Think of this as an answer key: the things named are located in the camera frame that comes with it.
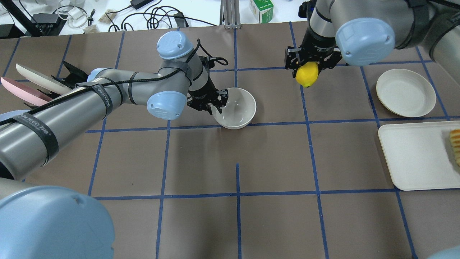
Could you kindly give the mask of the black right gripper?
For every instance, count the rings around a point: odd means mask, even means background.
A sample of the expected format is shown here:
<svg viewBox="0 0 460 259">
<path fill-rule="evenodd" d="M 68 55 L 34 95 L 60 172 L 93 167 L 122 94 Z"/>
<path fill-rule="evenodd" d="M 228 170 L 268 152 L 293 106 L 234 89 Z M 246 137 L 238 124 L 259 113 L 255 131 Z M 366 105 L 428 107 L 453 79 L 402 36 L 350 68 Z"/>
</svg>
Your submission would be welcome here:
<svg viewBox="0 0 460 259">
<path fill-rule="evenodd" d="M 334 37 L 304 35 L 300 46 L 285 49 L 285 69 L 297 73 L 297 69 L 307 62 L 317 62 L 319 72 L 333 69 L 343 59 Z"/>
</svg>

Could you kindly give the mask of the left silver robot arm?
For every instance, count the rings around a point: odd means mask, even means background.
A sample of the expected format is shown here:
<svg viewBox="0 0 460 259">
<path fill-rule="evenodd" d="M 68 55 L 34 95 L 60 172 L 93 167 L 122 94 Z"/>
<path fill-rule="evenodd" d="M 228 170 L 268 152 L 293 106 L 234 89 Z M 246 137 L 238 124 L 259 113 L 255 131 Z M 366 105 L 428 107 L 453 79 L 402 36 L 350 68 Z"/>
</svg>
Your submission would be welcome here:
<svg viewBox="0 0 460 259">
<path fill-rule="evenodd" d="M 186 106 L 221 110 L 228 90 L 209 71 L 228 65 L 169 31 L 156 49 L 155 73 L 97 68 L 70 90 L 31 110 L 1 115 L 1 258 L 112 259 L 115 228 L 91 196 L 105 123 L 122 105 L 144 105 L 156 118 L 178 119 Z"/>
</svg>

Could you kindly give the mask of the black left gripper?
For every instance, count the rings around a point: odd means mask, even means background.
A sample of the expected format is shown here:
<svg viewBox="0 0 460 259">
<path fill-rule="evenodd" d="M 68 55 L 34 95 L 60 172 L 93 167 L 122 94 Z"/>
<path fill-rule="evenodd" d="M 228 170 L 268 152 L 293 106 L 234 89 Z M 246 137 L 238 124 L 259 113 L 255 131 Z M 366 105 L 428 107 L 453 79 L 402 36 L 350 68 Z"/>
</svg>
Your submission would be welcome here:
<svg viewBox="0 0 460 259">
<path fill-rule="evenodd" d="M 206 110 L 211 116 L 214 108 L 222 114 L 229 98 L 228 90 L 218 91 L 212 81 L 207 81 L 200 89 L 188 93 L 190 97 L 187 98 L 187 106 L 198 111 Z"/>
</svg>

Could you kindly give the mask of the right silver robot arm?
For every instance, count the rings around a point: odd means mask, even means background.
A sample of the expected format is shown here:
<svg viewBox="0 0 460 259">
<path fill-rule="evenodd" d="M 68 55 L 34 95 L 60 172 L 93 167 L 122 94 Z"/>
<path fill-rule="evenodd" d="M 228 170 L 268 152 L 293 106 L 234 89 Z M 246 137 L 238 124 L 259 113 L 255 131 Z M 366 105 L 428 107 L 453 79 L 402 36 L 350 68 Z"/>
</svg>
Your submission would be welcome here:
<svg viewBox="0 0 460 259">
<path fill-rule="evenodd" d="M 458 0 L 308 0 L 300 46 L 288 46 L 285 68 L 293 76 L 308 62 L 334 68 L 340 60 L 367 66 L 393 50 L 421 46 L 453 78 L 459 66 Z"/>
</svg>

